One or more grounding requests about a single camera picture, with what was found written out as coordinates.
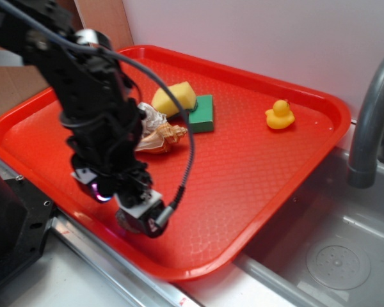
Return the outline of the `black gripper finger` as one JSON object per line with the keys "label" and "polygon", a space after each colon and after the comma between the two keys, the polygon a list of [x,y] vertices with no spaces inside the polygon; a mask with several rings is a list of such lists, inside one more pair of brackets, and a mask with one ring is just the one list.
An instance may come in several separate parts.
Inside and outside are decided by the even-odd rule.
{"label": "black gripper finger", "polygon": [[87,195],[91,196],[95,201],[106,203],[113,198],[112,195],[102,194],[99,191],[99,177],[90,168],[77,168],[71,172],[71,176],[76,180],[79,188]]}
{"label": "black gripper finger", "polygon": [[130,224],[140,231],[136,234],[144,234],[154,239],[161,236],[168,225],[167,221],[163,224],[156,222],[164,212],[165,205],[162,195],[155,190],[150,190],[144,200],[125,199],[124,196],[118,195],[118,208],[130,216]]}

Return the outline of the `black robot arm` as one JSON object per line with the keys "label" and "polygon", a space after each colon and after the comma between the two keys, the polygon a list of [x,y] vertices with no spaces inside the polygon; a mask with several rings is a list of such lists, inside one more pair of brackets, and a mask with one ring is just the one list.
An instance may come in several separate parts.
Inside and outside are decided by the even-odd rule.
{"label": "black robot arm", "polygon": [[0,1],[0,47],[35,66],[53,88],[62,108],[60,122],[71,131],[73,177],[99,203],[115,199],[118,224],[150,238],[166,225],[156,223],[164,211],[152,189],[147,165],[136,159],[143,134],[144,110],[127,94],[131,80],[117,60],[65,47],[78,41],[69,12],[56,1],[13,1],[20,15]]}

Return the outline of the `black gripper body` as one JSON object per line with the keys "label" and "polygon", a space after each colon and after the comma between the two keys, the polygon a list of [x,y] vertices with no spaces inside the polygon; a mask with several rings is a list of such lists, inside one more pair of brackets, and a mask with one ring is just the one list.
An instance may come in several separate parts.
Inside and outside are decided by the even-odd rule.
{"label": "black gripper body", "polygon": [[121,124],[114,118],[66,123],[73,133],[67,144],[74,150],[72,166],[90,168],[99,179],[102,194],[144,200],[152,179],[147,165],[135,157],[143,127],[139,118]]}

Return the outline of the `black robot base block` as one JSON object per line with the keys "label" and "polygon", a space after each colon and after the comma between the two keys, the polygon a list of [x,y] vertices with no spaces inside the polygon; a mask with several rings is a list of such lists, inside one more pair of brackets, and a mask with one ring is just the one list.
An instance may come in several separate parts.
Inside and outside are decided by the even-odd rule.
{"label": "black robot base block", "polygon": [[0,287],[41,258],[54,202],[29,180],[0,175]]}

